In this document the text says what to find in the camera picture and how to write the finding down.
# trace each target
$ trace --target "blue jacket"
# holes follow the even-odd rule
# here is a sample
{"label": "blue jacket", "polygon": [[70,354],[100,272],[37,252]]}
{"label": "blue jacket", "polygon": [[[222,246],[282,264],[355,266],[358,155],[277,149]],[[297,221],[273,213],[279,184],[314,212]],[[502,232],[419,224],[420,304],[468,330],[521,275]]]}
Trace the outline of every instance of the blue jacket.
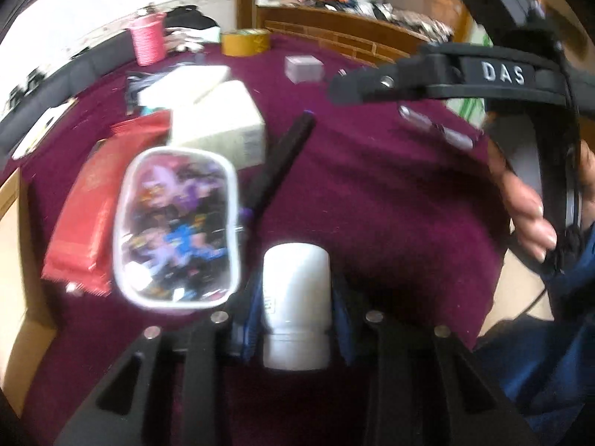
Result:
{"label": "blue jacket", "polygon": [[595,424],[577,421],[595,398],[595,232],[575,268],[544,278],[555,321],[522,315],[481,343],[475,356],[528,420],[544,446],[595,444]]}

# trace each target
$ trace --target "wooden shelf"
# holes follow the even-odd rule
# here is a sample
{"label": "wooden shelf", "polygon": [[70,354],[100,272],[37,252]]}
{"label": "wooden shelf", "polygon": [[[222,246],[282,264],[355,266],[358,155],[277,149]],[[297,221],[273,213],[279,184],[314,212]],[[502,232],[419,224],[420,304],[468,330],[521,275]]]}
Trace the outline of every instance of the wooden shelf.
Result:
{"label": "wooden shelf", "polygon": [[257,27],[318,42],[355,61],[382,65],[409,57],[428,39],[387,22],[307,7],[258,7]]}

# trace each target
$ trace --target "maroon cloth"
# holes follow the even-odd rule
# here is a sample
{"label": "maroon cloth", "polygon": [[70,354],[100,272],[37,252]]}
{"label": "maroon cloth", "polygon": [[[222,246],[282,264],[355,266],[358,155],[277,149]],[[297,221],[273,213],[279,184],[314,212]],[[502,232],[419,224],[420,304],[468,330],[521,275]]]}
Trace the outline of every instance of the maroon cloth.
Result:
{"label": "maroon cloth", "polygon": [[[487,177],[485,139],[469,156],[411,128],[395,103],[335,107],[324,84],[294,85],[285,77],[285,57],[304,54],[321,59],[328,76],[356,67],[338,54],[283,37],[273,39],[270,52],[250,58],[228,58],[216,47],[206,56],[209,64],[229,65],[233,77],[246,84],[272,141],[305,109],[318,121],[253,231],[246,263],[254,264],[279,242],[319,244],[377,306],[414,323],[447,324],[471,347],[492,306],[508,232],[499,193]],[[18,163],[30,183],[40,258],[94,143],[125,118],[124,76],[124,69],[118,70],[82,93],[37,153]],[[475,135],[442,103],[408,105]],[[15,165],[9,164],[5,177]],[[119,293],[75,298],[63,287],[47,287],[55,291],[60,332],[23,413],[41,446],[53,442],[144,327],[175,328],[196,318],[143,311]],[[337,365],[319,374],[279,375],[234,368],[225,378],[235,445],[361,444],[367,393],[362,371]]]}

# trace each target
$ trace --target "yellow tape roll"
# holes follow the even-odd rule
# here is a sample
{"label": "yellow tape roll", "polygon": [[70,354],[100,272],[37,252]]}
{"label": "yellow tape roll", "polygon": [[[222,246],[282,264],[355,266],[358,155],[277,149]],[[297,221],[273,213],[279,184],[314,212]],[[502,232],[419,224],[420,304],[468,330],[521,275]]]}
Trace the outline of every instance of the yellow tape roll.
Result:
{"label": "yellow tape roll", "polygon": [[271,48],[268,30],[249,28],[221,35],[221,52],[230,57],[249,57]]}

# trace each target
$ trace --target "red snack wrapper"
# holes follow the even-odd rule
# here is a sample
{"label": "red snack wrapper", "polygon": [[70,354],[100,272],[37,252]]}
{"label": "red snack wrapper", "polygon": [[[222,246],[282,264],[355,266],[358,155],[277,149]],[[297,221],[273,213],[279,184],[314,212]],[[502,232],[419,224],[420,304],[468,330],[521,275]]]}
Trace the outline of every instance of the red snack wrapper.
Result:
{"label": "red snack wrapper", "polygon": [[114,135],[147,132],[150,130],[167,133],[170,132],[170,128],[171,112],[169,110],[158,110],[146,116],[118,122],[110,127]]}
{"label": "red snack wrapper", "polygon": [[107,139],[84,164],[54,228],[44,261],[45,279],[73,282],[95,295],[109,294],[112,229],[126,168],[169,130],[170,113],[155,114],[128,121],[129,132]]}

